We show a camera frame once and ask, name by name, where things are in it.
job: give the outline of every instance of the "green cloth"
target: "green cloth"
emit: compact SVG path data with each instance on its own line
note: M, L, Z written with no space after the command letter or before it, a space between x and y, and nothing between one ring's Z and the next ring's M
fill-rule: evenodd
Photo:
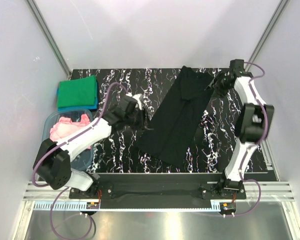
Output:
M91 106L97 97L96 76L70 81L61 81L58 93L58 108Z

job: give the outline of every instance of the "white enclosure wall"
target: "white enclosure wall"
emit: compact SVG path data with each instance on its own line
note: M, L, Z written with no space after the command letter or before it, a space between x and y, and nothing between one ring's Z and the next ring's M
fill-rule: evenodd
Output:
M0 0L0 240L16 215L66 75L24 0Z
M228 67L280 0L35 0L71 69Z
M274 105L269 143L300 213L300 0L289 2L256 63L266 71L256 87Z

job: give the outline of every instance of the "plastic bin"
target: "plastic bin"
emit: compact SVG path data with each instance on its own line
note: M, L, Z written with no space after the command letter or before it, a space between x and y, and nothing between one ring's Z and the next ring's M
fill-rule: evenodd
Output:
M92 122L92 113L88 109L84 108L62 110L51 114L45 121L42 140L50 138L50 129L59 122L61 117L71 118L73 122L80 122L82 114L87 114L90 122ZM91 165L93 157L94 149L93 146L91 146L91 149L84 150L71 162L71 167L78 171L85 171Z

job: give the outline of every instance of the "pink cloth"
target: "pink cloth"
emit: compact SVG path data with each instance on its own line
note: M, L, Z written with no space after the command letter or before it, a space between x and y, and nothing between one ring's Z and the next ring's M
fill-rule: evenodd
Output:
M90 119L87 114L81 115L81 121L72 122L69 117L60 117L59 122L53 125L53 128L50 130L50 139L54 142L59 139L63 139L76 131L84 128L90 124Z

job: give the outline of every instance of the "black marble surface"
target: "black marble surface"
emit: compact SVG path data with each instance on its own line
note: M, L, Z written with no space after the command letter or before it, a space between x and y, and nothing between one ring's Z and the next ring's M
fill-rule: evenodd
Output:
M221 68L199 68L215 76ZM156 69L75 69L71 79L95 75L99 84L99 110L105 92L113 82L123 84L129 92L143 94L143 104L151 118L176 79L179 68ZM109 106L123 96L120 88L112 91ZM88 171L97 173L211 173L222 172L228 165L236 146L235 121L242 107L239 95L231 90L224 98L211 98L193 141L184 153L184 167L168 165L135 147L141 132L126 128L94 145L94 161ZM94 117L100 111L93 112ZM252 155L248 172L267 172L261 148Z

